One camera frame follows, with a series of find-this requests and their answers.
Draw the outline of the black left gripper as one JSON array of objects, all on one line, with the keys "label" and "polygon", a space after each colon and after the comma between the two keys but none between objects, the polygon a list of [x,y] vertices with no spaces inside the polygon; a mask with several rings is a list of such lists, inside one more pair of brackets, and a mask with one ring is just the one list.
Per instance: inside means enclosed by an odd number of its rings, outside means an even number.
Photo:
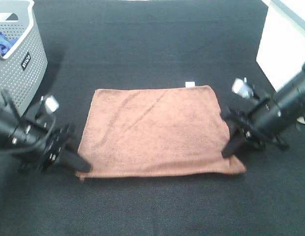
[{"label": "black left gripper", "polygon": [[90,172],[92,165],[75,152],[75,127],[67,124],[54,128],[56,118],[53,114],[41,114],[39,111],[34,117],[35,123],[29,132],[42,136],[17,156],[21,159],[18,171],[27,173],[32,169],[47,170],[52,165],[61,165],[79,172]]}]

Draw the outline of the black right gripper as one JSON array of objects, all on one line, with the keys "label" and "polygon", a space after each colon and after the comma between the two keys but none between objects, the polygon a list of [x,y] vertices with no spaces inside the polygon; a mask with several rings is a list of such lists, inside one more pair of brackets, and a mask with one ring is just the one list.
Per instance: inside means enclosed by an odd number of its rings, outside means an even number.
[{"label": "black right gripper", "polygon": [[266,98],[249,112],[224,107],[220,113],[224,121],[230,121],[230,139],[222,149],[223,158],[234,155],[242,146],[260,149],[266,143],[285,150],[287,141],[280,137],[289,126],[289,101],[287,99]]}]

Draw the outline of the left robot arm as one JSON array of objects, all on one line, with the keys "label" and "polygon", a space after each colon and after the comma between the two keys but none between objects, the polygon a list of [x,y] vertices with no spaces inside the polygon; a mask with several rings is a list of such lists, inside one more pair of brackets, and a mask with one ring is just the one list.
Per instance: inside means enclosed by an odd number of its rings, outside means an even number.
[{"label": "left robot arm", "polygon": [[0,154],[8,154],[20,161],[18,171],[47,170],[53,165],[73,171],[89,173],[92,165],[81,157],[73,144],[75,128],[71,124],[56,127],[54,112],[59,108],[52,95],[41,97],[34,107],[36,113],[21,116],[5,89],[1,90]]}]

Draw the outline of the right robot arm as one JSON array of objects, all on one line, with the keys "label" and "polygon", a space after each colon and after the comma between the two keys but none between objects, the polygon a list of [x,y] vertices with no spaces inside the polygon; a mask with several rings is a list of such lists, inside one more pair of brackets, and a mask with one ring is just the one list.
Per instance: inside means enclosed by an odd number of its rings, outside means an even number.
[{"label": "right robot arm", "polygon": [[221,109],[221,118],[235,125],[221,151],[222,157],[230,157],[245,145],[260,149],[269,143],[287,149],[289,145],[280,137],[281,132],[305,117],[305,62],[301,71],[273,95],[240,78],[234,80],[232,92],[250,100],[254,106],[247,112]]}]

